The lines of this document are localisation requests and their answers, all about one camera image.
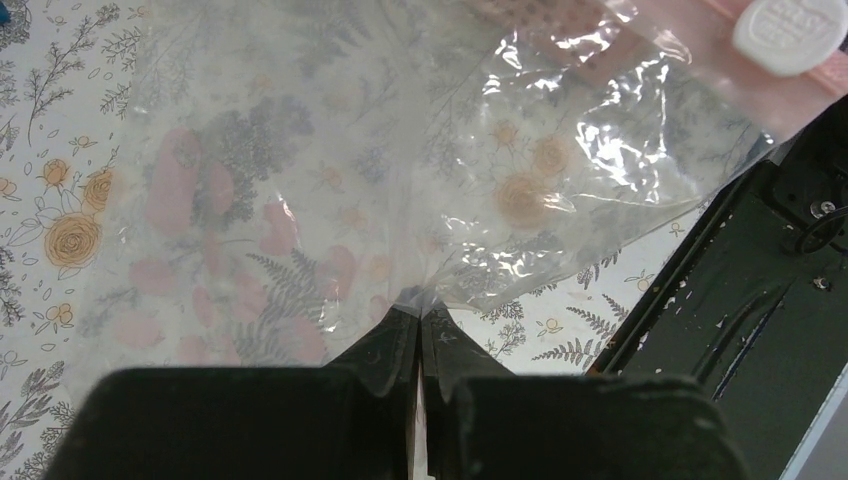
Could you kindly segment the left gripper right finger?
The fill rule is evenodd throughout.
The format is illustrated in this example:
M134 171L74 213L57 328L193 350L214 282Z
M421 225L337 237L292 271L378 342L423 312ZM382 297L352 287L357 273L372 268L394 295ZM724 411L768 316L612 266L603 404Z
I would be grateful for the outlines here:
M437 479L745 479L715 404L680 377L512 373L445 307L421 323Z

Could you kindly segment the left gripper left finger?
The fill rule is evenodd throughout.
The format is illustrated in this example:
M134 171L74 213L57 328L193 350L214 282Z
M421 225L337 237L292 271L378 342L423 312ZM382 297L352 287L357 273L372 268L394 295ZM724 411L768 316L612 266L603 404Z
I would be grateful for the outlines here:
M391 309L322 367L135 368L100 380L49 479L408 479L419 321Z

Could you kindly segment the clear pink zip bag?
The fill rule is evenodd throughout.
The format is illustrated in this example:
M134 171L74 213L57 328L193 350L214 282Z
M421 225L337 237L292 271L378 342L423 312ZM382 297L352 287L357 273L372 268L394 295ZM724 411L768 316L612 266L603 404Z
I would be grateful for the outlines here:
M693 210L847 92L739 53L752 2L151 2L65 388L322 365Z

